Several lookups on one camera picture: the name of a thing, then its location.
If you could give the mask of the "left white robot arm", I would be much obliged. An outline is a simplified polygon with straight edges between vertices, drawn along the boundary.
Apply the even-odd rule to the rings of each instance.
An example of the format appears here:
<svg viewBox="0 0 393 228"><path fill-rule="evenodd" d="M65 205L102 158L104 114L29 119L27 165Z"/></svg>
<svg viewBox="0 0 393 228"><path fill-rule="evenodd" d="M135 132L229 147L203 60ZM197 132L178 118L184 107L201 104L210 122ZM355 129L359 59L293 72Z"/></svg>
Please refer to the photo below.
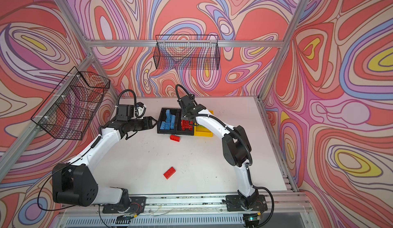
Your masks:
<svg viewBox="0 0 393 228"><path fill-rule="evenodd" d="M145 116L146 107L120 104L115 116L99 127L99 135L84 150L65 164L52 170L52 197L54 202L87 207L104 205L125 212L131 206L125 188L99 186L93 176L95 169L109 150L129 133L153 129L157 121Z"/></svg>

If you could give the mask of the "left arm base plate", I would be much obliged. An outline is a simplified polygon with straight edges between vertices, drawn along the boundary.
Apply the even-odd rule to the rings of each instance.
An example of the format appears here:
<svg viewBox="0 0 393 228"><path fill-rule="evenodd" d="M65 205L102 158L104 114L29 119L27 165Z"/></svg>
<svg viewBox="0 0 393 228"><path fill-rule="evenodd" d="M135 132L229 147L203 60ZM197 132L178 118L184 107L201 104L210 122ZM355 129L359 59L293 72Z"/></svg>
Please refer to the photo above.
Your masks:
<svg viewBox="0 0 393 228"><path fill-rule="evenodd" d="M106 204L103 206L104 214L140 214L144 212L147 197L131 196L126 204Z"/></svg>

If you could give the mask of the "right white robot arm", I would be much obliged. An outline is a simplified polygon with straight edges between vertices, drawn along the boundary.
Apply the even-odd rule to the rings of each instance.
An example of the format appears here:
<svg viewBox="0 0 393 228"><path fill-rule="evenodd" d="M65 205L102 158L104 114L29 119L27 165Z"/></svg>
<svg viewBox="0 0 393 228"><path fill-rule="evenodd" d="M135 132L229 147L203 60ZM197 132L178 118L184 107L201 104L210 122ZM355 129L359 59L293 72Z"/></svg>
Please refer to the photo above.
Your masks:
<svg viewBox="0 0 393 228"><path fill-rule="evenodd" d="M242 126L233 127L214 116L205 106L198 104L192 96L177 99L183 117L211 131L222 141L224 159L234 167L238 180L238 195L241 206L250 209L258 194L250 183L248 167L252 165L251 146Z"/></svg>

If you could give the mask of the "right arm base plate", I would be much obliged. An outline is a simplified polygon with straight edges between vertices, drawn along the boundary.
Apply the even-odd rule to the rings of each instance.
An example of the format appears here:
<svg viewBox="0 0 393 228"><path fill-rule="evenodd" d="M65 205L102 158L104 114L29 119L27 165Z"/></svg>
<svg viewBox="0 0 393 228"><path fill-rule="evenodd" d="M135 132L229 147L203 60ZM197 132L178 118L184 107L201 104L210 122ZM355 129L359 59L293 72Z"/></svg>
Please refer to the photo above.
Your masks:
<svg viewBox="0 0 393 228"><path fill-rule="evenodd" d="M240 195L227 195L222 200L229 212L260 211L264 213L268 206L264 196L244 198Z"/></svg>

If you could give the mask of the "red lego brick front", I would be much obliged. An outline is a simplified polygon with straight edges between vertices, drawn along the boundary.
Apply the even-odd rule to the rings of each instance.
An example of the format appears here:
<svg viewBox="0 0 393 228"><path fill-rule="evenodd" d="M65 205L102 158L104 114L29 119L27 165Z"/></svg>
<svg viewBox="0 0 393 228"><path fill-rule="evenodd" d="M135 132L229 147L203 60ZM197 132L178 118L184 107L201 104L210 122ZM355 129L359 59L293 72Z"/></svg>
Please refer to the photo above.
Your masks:
<svg viewBox="0 0 393 228"><path fill-rule="evenodd" d="M163 174L163 176L164 176L166 179L169 179L169 178L172 177L175 173L176 173L175 168L174 168L174 167L170 167L170 168Z"/></svg>

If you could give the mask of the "blue lego brick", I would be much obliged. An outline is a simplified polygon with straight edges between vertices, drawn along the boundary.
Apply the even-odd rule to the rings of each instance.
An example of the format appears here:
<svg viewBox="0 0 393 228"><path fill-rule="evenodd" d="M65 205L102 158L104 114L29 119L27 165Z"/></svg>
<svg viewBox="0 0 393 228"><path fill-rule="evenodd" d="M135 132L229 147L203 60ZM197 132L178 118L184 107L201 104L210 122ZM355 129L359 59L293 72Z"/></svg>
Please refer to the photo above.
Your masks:
<svg viewBox="0 0 393 228"><path fill-rule="evenodd" d="M160 130L170 130L170 123L162 121L160 125Z"/></svg>
<svg viewBox="0 0 393 228"><path fill-rule="evenodd" d="M171 120L172 120L171 111L170 111L169 109L167 109L165 114L166 114L166 120L165 120L165 121L166 121L167 123L170 123Z"/></svg>
<svg viewBox="0 0 393 228"><path fill-rule="evenodd" d="M171 116L171 121L170 121L170 129L174 130L175 129L175 122L176 122L176 116L172 115Z"/></svg>

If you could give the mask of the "red lego brick small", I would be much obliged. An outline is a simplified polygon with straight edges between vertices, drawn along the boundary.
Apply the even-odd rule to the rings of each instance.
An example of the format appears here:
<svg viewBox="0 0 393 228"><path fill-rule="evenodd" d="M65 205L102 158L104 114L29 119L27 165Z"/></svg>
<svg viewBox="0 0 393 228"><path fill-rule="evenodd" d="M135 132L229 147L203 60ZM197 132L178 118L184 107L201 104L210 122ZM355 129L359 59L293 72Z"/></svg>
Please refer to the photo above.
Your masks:
<svg viewBox="0 0 393 228"><path fill-rule="evenodd" d="M170 136L170 139L171 139L172 141L179 142L181 138L180 138L179 136L176 136L176 135L171 135L171 136Z"/></svg>

